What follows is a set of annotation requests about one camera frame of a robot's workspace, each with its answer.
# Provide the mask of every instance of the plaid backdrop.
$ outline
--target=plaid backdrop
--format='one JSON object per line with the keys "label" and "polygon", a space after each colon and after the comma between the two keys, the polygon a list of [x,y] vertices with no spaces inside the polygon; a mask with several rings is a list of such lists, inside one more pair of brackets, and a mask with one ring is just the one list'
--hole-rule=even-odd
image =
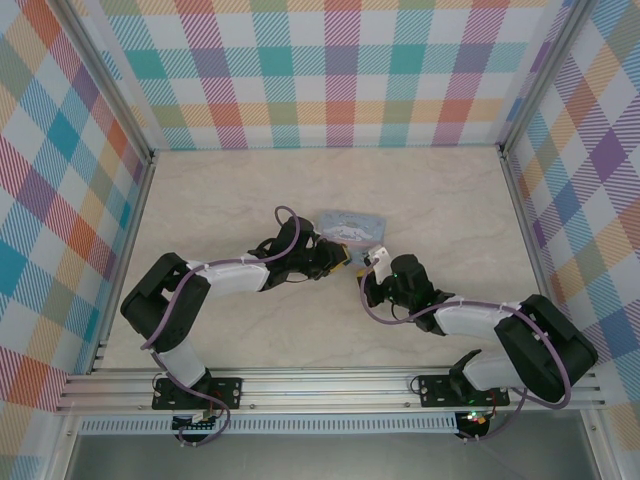
{"label": "plaid backdrop", "polygon": [[599,3],[512,160],[557,303],[596,345],[640,466],[638,0]]}
{"label": "plaid backdrop", "polygon": [[143,164],[45,0],[0,12],[0,479],[23,480],[89,354]]}
{"label": "plaid backdrop", "polygon": [[531,68],[527,73],[527,77],[525,78],[525,81],[520,87],[520,91],[518,92],[518,96],[516,97],[515,101],[513,102],[513,105],[511,106],[511,110],[509,110],[509,115],[507,115],[507,120],[504,122],[504,125],[500,130],[500,134],[498,135],[498,139],[496,143],[503,144],[506,141],[507,135],[511,131],[511,126],[513,125],[513,121],[515,120],[516,115],[520,111],[520,107],[522,106],[527,96],[529,95],[529,92],[531,91],[531,88],[533,87],[533,84],[536,81],[536,78],[538,78],[538,73],[540,73],[540,69],[545,64],[547,57],[549,55],[549,52],[551,51],[551,46],[553,45],[553,42],[558,37],[558,34],[560,33],[560,31],[562,30],[564,22],[567,19],[567,16],[569,15],[569,12],[571,11],[571,7],[573,6],[574,3],[575,3],[575,0],[562,1],[562,6],[560,7],[560,10],[558,10],[558,13],[556,14],[556,18],[554,19],[553,24],[551,25],[551,28],[549,29],[549,32],[547,33],[547,36],[544,39],[544,42],[542,42],[542,46],[540,47],[540,50],[536,55],[536,59],[531,64]]}
{"label": "plaid backdrop", "polygon": [[118,52],[74,3],[147,133],[197,149],[493,144],[554,2],[101,0]]}

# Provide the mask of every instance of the clear plastic package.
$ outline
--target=clear plastic package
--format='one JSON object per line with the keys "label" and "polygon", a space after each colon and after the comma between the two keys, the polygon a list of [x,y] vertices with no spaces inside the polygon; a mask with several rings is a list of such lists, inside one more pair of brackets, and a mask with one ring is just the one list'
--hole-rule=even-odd
{"label": "clear plastic package", "polygon": [[364,265],[371,247],[382,245],[387,221],[375,215],[328,210],[320,215],[318,232],[325,238],[344,243],[353,263]]}

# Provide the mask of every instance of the colorful checkered pattern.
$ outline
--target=colorful checkered pattern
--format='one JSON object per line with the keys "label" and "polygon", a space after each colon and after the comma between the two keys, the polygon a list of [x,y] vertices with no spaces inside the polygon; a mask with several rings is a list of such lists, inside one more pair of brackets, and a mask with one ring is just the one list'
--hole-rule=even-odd
{"label": "colorful checkered pattern", "polygon": [[547,3],[100,2],[171,149],[495,143]]}
{"label": "colorful checkered pattern", "polygon": [[131,91],[129,90],[127,83],[122,78],[122,73],[118,69],[116,62],[114,61],[113,56],[111,55],[111,52],[109,51],[104,40],[98,33],[98,29],[96,27],[96,24],[93,18],[89,16],[89,12],[87,11],[84,0],[71,0],[71,3],[76,9],[76,12],[78,13],[78,15],[80,16],[81,21],[84,23],[84,27],[87,33],[89,34],[89,36],[91,37],[94,47],[102,55],[105,65],[107,66],[107,68],[109,69],[109,72],[111,73],[111,77],[113,78],[114,82],[118,86],[118,89],[122,93],[125,101],[129,104],[129,108],[131,109],[133,116],[138,122],[138,126],[142,130],[149,144],[150,145],[153,144],[154,143],[153,136],[151,134],[147,121],[144,115],[142,115],[142,113],[140,112],[140,108],[138,107],[138,105],[136,105],[135,100],[133,99],[133,95],[131,94]]}
{"label": "colorful checkered pattern", "polygon": [[23,480],[89,354],[143,163],[45,0],[1,11],[0,478]]}
{"label": "colorful checkered pattern", "polygon": [[529,95],[529,92],[531,91],[531,88],[533,87],[533,84],[535,83],[536,78],[538,78],[538,73],[540,73],[540,69],[545,64],[547,57],[549,56],[549,52],[551,51],[553,42],[555,42],[556,38],[558,37],[558,34],[562,30],[562,27],[564,26],[564,22],[567,19],[567,16],[569,15],[569,12],[571,11],[571,7],[573,6],[574,3],[575,3],[575,0],[563,0],[562,6],[560,7],[560,10],[556,14],[556,18],[554,19],[553,24],[551,25],[551,28],[549,29],[549,32],[547,33],[547,36],[545,37],[544,42],[542,43],[542,46],[538,51],[538,54],[536,55],[536,59],[531,65],[531,68],[527,73],[527,77],[524,83],[520,87],[518,96],[516,97],[515,102],[513,102],[513,105],[511,106],[511,110],[509,110],[509,115],[507,115],[507,120],[502,126],[502,130],[498,135],[497,143],[504,144],[507,138],[507,135],[511,131],[511,126],[513,125],[513,121],[515,120],[516,115],[520,111],[520,107],[522,106],[527,96]]}
{"label": "colorful checkered pattern", "polygon": [[640,459],[640,2],[598,4],[514,153],[556,300]]}

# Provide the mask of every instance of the aluminum rail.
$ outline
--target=aluminum rail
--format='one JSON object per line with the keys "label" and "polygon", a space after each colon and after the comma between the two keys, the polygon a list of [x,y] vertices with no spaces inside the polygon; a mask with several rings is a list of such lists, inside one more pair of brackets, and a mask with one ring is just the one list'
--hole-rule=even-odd
{"label": "aluminum rail", "polygon": [[[369,368],[252,368],[211,369],[214,377],[244,379],[240,408],[233,415],[318,413],[408,413],[478,410],[475,407],[422,408],[409,390],[417,375],[446,375],[449,367]],[[58,403],[63,415],[123,415],[162,413],[151,409],[153,378],[157,369],[96,369],[91,375],[71,376]],[[519,397],[511,394],[515,409]],[[598,379],[585,375],[572,389],[574,410],[604,408]],[[526,410],[543,407],[527,402]],[[167,411],[189,414],[190,411]]]}
{"label": "aluminum rail", "polygon": [[48,0],[47,3],[78,51],[98,90],[109,103],[128,139],[131,141],[131,145],[136,149],[136,153],[144,158],[147,163],[151,163],[153,147],[145,138],[127,101],[113,79],[109,67],[107,67],[102,55],[95,47],[91,40],[91,35],[87,32],[70,0]]}
{"label": "aluminum rail", "polygon": [[513,120],[511,130],[503,145],[503,151],[507,156],[524,135],[549,86],[555,81],[556,75],[569,55],[571,47],[575,44],[580,32],[582,32],[582,27],[584,27],[597,4],[598,0],[576,0],[571,7],[562,30],[551,46],[551,51],[538,72],[524,104],[520,107],[516,118]]}

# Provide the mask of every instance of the metal frame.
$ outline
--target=metal frame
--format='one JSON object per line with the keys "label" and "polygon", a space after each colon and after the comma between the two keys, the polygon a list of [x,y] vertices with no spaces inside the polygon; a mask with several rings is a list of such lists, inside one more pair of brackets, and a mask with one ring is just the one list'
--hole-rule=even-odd
{"label": "metal frame", "polygon": [[540,102],[542,102],[547,89],[555,80],[565,58],[567,58],[569,54],[571,46],[576,41],[576,38],[582,31],[582,27],[589,19],[597,3],[598,0],[576,0],[571,7],[565,25],[551,46],[551,51],[540,69],[524,104],[520,107],[511,126],[511,130],[505,139],[502,149],[506,154],[511,151],[524,134],[535,111],[538,106],[540,106]]}
{"label": "metal frame", "polygon": [[[251,368],[211,369],[214,377],[241,377],[242,400],[232,415],[324,414],[324,413],[402,413],[460,412],[468,407],[422,408],[420,399],[409,389],[418,375],[447,375],[449,367],[368,367],[368,368]],[[154,414],[151,409],[153,378],[158,369],[95,369],[91,375],[71,376],[58,403],[65,415]],[[515,409],[519,397],[511,394]],[[605,400],[594,373],[588,373],[574,386],[567,408],[597,409]],[[533,402],[526,410],[543,410]],[[167,412],[194,414],[196,411]]]}
{"label": "metal frame", "polygon": [[145,158],[148,163],[151,163],[153,149],[147,142],[129,105],[111,76],[109,68],[104,63],[102,55],[94,46],[75,9],[68,0],[47,0],[47,3],[58,18],[71,43],[80,54],[87,71],[91,74],[98,90],[109,103],[138,155]]}
{"label": "metal frame", "polygon": [[542,15],[537,20],[536,32],[529,39],[527,48],[525,49],[522,59],[520,60],[520,66],[514,73],[509,87],[506,89],[504,100],[502,101],[502,107],[498,113],[498,116],[493,121],[489,134],[487,135],[487,144],[495,143],[500,139],[500,132],[504,128],[504,124],[509,117],[511,108],[520,95],[520,91],[523,85],[527,81],[529,72],[532,65],[535,63],[540,53],[540,49],[544,45],[547,39],[548,32],[553,28],[558,13],[563,8],[565,0],[548,0],[546,6],[542,12]]}
{"label": "metal frame", "polygon": [[509,196],[511,197],[513,209],[516,212],[518,226],[520,227],[520,233],[522,233],[522,239],[524,240],[524,246],[527,250],[527,255],[529,255],[529,261],[531,262],[531,268],[533,269],[533,276],[536,279],[536,284],[538,285],[540,293],[545,295],[547,298],[553,299],[555,295],[553,294],[553,290],[549,287],[549,282],[547,281],[547,278],[544,274],[540,252],[538,250],[538,247],[536,247],[535,237],[533,235],[533,232],[529,228],[529,223],[527,222],[527,215],[524,210],[524,199],[522,198],[522,195],[520,195],[520,191],[516,186],[516,177],[513,174],[511,166],[509,165],[507,158],[502,153],[500,147],[497,147],[497,151],[498,158],[500,160],[500,167],[502,168],[502,173],[504,174],[507,189],[509,190]]}
{"label": "metal frame", "polygon": [[[70,2],[71,0],[50,0],[59,2]],[[158,123],[158,119],[153,114],[151,105],[147,100],[142,86],[136,79],[136,75],[127,60],[127,56],[122,49],[122,45],[118,41],[115,32],[111,28],[109,18],[100,4],[100,0],[83,0],[84,7],[91,17],[94,27],[97,29],[102,41],[106,45],[111,58],[118,68],[122,76],[122,82],[127,86],[129,94],[133,97],[133,101],[138,107],[140,114],[147,122],[147,131],[151,141],[155,142],[155,146],[161,150],[169,150],[169,143],[164,136],[163,130]]]}
{"label": "metal frame", "polygon": [[150,163],[144,167],[142,173],[142,182],[140,183],[140,191],[138,193],[136,205],[131,216],[129,230],[127,231],[127,236],[125,238],[124,245],[122,246],[120,261],[118,262],[116,273],[113,278],[113,286],[111,287],[107,305],[105,307],[104,314],[98,328],[98,336],[94,340],[95,344],[92,345],[91,348],[93,351],[93,355],[87,358],[86,364],[83,367],[83,370],[86,373],[90,373],[93,369],[94,363],[102,359],[102,356],[100,356],[98,352],[104,351],[104,348],[103,350],[100,350],[100,348],[106,347],[107,345],[107,340],[111,332],[111,326],[113,325],[116,312],[118,311],[118,300],[120,299],[120,294],[122,293],[122,288],[124,287],[124,280],[127,275],[127,270],[129,269],[129,262],[131,261],[131,255],[133,254],[133,247],[136,241],[136,237],[138,236],[138,230],[140,229],[142,213],[144,212],[144,207],[147,204],[149,192],[151,191],[151,182],[153,181],[153,175],[156,171],[157,160],[158,155],[154,155],[153,163]]}
{"label": "metal frame", "polygon": [[[95,420],[96,418],[109,418],[113,415],[124,415],[125,418],[132,420],[147,419],[148,421],[153,418],[170,418],[176,413],[193,414],[196,412],[182,411],[162,414],[151,409],[150,400],[154,393],[151,382],[153,377],[160,373],[159,370],[100,368],[155,171],[154,155],[100,53],[93,46],[82,21],[78,18],[69,1],[48,1],[74,46],[80,52],[82,60],[94,77],[98,88],[103,92],[116,113],[116,117],[122,123],[127,136],[131,139],[138,153],[148,163],[143,173],[140,195],[133,212],[121,261],[114,277],[112,292],[99,328],[94,355],[90,356],[87,361],[87,375],[69,377],[60,399],[58,406],[58,414],[61,416],[59,435],[54,447],[54,455],[42,477],[53,479],[64,478],[66,475],[77,436],[86,433],[83,430],[83,425],[86,424],[85,420],[87,419]],[[577,0],[527,101],[513,123],[513,128],[502,147],[503,152],[508,153],[524,133],[546,89],[555,78],[571,44],[596,3],[595,0]],[[551,290],[548,288],[542,268],[543,264],[526,221],[522,199],[518,194],[513,173],[506,157],[500,153],[499,156],[538,287],[542,293],[550,295]],[[409,384],[415,376],[447,374],[448,369],[449,367],[261,368],[212,369],[212,373],[215,376],[244,378],[242,402],[240,408],[233,411],[233,418],[240,422],[243,419],[269,422],[269,418],[282,418],[283,415],[292,414],[306,418],[315,418],[318,415],[322,415],[323,418],[335,416],[342,416],[342,418],[360,416],[363,418],[363,416],[373,414],[376,418],[395,416],[391,418],[406,418],[411,421],[424,418],[425,415],[446,416],[452,412],[472,409],[422,408],[419,398],[409,390]],[[517,396],[511,394],[511,405],[502,407],[501,411],[513,411],[518,399]],[[602,477],[614,480],[622,479],[608,443],[608,436],[605,432],[606,425],[601,412],[599,412],[599,409],[604,407],[605,399],[600,390],[598,379],[594,373],[589,373],[574,387],[572,401],[567,408],[582,411],[585,427]],[[541,410],[543,407],[528,402],[524,409]]]}

